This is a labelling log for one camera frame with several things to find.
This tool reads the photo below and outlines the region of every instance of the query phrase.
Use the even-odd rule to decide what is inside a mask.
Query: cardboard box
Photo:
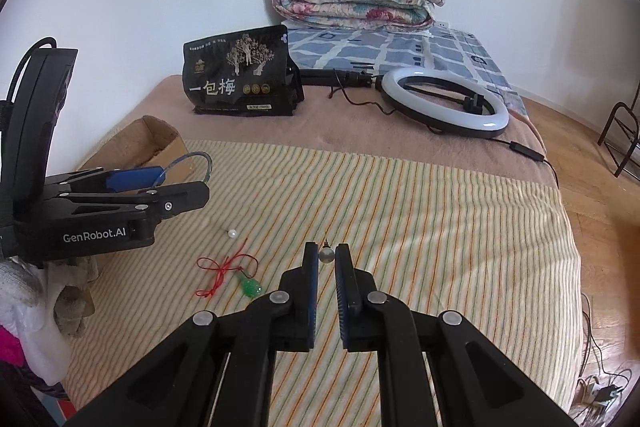
[[[127,125],[100,147],[82,168],[103,167],[111,170],[156,165],[166,168],[187,152],[180,134],[173,127],[154,116],[146,115]],[[167,172],[163,185],[182,183],[192,171],[193,162],[191,158],[187,158]]]

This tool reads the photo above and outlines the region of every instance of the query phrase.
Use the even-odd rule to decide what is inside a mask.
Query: ring light
[[[484,97],[482,105],[489,114],[471,114],[431,102],[408,90],[412,84],[429,84],[467,97],[481,95]],[[380,87],[383,98],[398,111],[444,132],[491,138],[502,134],[509,123],[509,113],[500,96],[449,71],[398,68],[385,74]]]

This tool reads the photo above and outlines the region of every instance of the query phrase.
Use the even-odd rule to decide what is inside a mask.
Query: wooden floor
[[[604,367],[612,373],[624,367],[633,370],[624,399],[640,377],[640,183],[624,173],[613,177],[614,163],[605,147],[597,146],[597,133],[536,102],[525,100],[525,104],[558,172],[582,257],[582,291],[591,301],[593,336],[602,348]],[[585,299],[583,309],[587,309]],[[583,376],[589,375],[601,375],[600,381],[608,383],[593,353]],[[614,383],[622,385],[624,379]],[[607,419],[619,403],[610,408]],[[571,415],[581,410],[576,405]]]

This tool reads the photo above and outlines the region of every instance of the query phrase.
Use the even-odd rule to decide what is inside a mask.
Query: robotic arm
[[[0,103],[0,260],[44,261],[148,247],[156,226],[209,200],[203,182],[151,187],[161,167],[91,169],[46,177],[53,129],[78,50],[34,44]],[[15,88],[25,66],[20,87]],[[123,194],[138,190],[137,194]]]
[[[378,354],[383,427],[575,427],[575,423],[458,312],[411,311],[335,257],[340,334],[348,351]],[[118,378],[68,427],[267,427],[276,351],[314,347],[318,245],[277,291],[242,312],[201,311]],[[426,353],[435,395],[424,363]]]

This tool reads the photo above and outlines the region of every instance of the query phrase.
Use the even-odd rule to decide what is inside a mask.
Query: tree illustration
[[[258,42],[254,41],[251,56],[254,64],[258,64],[258,67],[254,70],[254,74],[262,74],[264,65],[273,58],[273,52],[264,44],[258,44]]]
[[[236,48],[235,46],[231,48],[231,51],[229,51],[228,54],[226,54],[226,61],[234,67],[234,69],[236,70],[236,74],[240,73],[241,60],[242,57],[238,53],[238,48]]]
[[[248,33],[242,35],[242,38],[236,42],[236,48],[238,48],[238,52],[244,55],[244,63],[249,66],[254,64],[255,61],[252,60],[252,47],[257,44]]]

